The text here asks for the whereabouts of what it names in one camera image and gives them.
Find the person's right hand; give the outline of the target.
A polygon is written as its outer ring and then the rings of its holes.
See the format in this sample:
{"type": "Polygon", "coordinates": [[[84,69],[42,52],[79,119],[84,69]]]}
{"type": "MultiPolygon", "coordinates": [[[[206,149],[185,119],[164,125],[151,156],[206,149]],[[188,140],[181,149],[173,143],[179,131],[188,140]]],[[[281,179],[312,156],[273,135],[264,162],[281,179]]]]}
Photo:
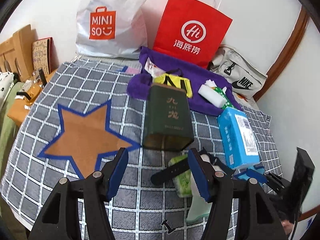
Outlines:
{"type": "Polygon", "coordinates": [[[281,224],[282,224],[282,226],[283,226],[283,229],[284,229],[284,231],[285,231],[285,234],[286,234],[286,235],[289,235],[289,234],[292,232],[293,228],[294,228],[294,224],[292,224],[292,223],[291,223],[289,220],[287,220],[287,219],[282,220],[282,221],[281,221],[281,224]]]}

